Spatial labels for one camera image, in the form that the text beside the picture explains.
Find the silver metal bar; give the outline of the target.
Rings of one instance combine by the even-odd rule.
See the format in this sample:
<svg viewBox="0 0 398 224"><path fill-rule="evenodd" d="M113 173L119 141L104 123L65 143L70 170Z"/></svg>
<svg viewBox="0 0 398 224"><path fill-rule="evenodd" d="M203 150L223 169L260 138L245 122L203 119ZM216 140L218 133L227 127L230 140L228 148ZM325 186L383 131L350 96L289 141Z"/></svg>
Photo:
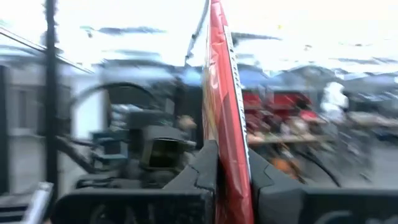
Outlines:
<svg viewBox="0 0 398 224"><path fill-rule="evenodd" d="M42 224L53 191L53 183L39 182L20 224Z"/></svg>

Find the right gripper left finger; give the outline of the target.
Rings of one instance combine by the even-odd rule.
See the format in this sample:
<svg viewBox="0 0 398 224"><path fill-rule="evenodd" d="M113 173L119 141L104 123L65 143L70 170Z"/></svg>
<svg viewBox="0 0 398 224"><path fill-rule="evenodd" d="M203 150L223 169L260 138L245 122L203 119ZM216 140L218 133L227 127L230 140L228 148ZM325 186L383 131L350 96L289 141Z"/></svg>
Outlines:
<svg viewBox="0 0 398 224"><path fill-rule="evenodd" d="M185 168L163 187L163 224L214 224L218 144L205 141Z"/></svg>

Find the black metal table frame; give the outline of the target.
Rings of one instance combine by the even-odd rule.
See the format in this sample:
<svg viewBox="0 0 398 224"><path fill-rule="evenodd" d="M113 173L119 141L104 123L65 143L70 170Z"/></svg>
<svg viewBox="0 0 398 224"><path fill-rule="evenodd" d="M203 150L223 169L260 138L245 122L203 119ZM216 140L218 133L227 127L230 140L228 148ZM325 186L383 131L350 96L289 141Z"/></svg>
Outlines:
<svg viewBox="0 0 398 224"><path fill-rule="evenodd" d="M45 178L53 183L51 202L58 197L58 152L57 152L57 58L55 49L55 2L45 0L46 74L45 74Z"/></svg>

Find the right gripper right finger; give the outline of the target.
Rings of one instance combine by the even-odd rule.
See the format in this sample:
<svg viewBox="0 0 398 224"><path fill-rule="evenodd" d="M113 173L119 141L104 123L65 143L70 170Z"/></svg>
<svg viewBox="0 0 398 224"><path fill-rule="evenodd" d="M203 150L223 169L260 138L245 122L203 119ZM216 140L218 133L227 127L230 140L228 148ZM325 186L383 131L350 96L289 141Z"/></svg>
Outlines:
<svg viewBox="0 0 398 224"><path fill-rule="evenodd" d="M303 184L249 151L256 224L299 224Z"/></svg>

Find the red popcorn bag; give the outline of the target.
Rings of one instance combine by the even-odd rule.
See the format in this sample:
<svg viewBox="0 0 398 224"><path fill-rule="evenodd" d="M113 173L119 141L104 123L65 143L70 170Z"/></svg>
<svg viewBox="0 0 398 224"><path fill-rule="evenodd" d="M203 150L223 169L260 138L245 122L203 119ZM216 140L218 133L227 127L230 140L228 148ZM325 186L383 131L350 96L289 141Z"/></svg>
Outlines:
<svg viewBox="0 0 398 224"><path fill-rule="evenodd" d="M218 144L216 224L254 224L243 94L221 0L210 0L203 76L203 131Z"/></svg>

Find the red tool cabinet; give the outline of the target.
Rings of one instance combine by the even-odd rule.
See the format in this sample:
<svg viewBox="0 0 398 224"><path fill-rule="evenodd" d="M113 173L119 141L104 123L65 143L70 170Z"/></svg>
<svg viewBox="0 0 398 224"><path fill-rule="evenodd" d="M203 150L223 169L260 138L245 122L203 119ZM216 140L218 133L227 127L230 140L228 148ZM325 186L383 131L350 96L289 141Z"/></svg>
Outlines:
<svg viewBox="0 0 398 224"><path fill-rule="evenodd" d="M244 114L249 133L279 133L282 123L302 110L311 110L312 102L301 91L269 91L263 96L244 90Z"/></svg>

